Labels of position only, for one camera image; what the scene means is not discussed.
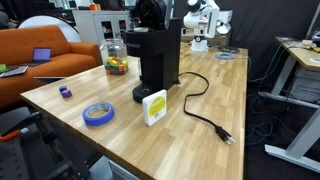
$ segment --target white desk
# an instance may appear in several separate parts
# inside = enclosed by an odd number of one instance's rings
[[[290,44],[283,41],[282,38],[277,38],[281,45],[287,49],[290,56],[286,60],[284,67],[271,91],[271,93],[263,93],[264,96],[276,100],[282,100],[298,105],[304,105],[311,108],[318,108],[307,124],[302,128],[297,137],[292,141],[289,147],[284,150],[275,146],[265,145],[265,150],[268,154],[308,168],[320,173],[320,163],[304,156],[311,146],[320,138],[320,109],[318,105],[287,98],[280,95],[280,92],[287,81],[294,65],[299,62],[306,69],[320,70],[320,63],[310,61],[310,58],[320,58],[320,54],[300,48],[290,48]]]

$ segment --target black power cord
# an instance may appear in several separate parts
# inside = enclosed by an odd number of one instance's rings
[[[232,139],[231,135],[230,135],[226,130],[224,130],[221,126],[216,125],[215,123],[213,123],[212,121],[210,121],[210,120],[207,119],[207,118],[204,118],[204,117],[202,117],[202,116],[193,114],[193,113],[188,112],[188,111],[186,110],[186,104],[187,104],[187,99],[188,99],[188,97],[191,97],[191,96],[200,96],[200,95],[204,94],[204,93],[207,91],[207,89],[209,88],[209,81],[208,81],[208,79],[205,78],[204,76],[202,76],[202,75],[200,75],[200,74],[197,74],[197,73],[194,73],[194,72],[184,72],[184,73],[179,74],[179,76],[184,75],[184,74],[193,74],[193,75],[199,76],[199,77],[201,77],[202,79],[204,79],[204,80],[206,81],[206,83],[207,83],[207,87],[205,88],[204,91],[202,91],[202,92],[200,92],[200,93],[195,93],[195,94],[188,94],[188,95],[186,95],[186,97],[184,98],[184,105],[183,105],[183,110],[184,110],[184,112],[185,112],[186,114],[190,115],[190,116],[196,117],[196,118],[198,118],[198,119],[200,119],[200,120],[202,120],[202,121],[205,121],[205,122],[211,124],[211,125],[215,128],[216,133],[218,134],[218,136],[220,137],[220,139],[221,139],[222,141],[225,141],[225,142],[227,142],[228,144],[234,143],[235,141]]]

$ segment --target black coffee maker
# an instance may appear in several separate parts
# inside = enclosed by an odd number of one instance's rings
[[[149,30],[127,30],[124,33],[128,55],[140,57],[142,84],[132,91],[133,99],[139,103],[144,97],[162,89],[168,90],[173,84],[179,83],[182,19],[166,20],[165,8],[160,8],[163,7],[161,2],[139,0],[136,10],[141,21],[140,27],[148,27]]]

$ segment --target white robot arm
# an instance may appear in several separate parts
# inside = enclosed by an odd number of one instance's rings
[[[213,38],[216,32],[216,23],[220,8],[214,0],[188,0],[189,13],[183,18],[184,25],[194,29],[194,40],[191,41],[191,50],[207,51],[206,38]]]

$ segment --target floor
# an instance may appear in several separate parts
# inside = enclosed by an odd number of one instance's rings
[[[270,156],[264,150],[264,144],[286,149],[315,110],[259,97],[257,88],[248,85],[244,179],[319,180],[319,173]],[[319,140],[305,156],[320,162]]]

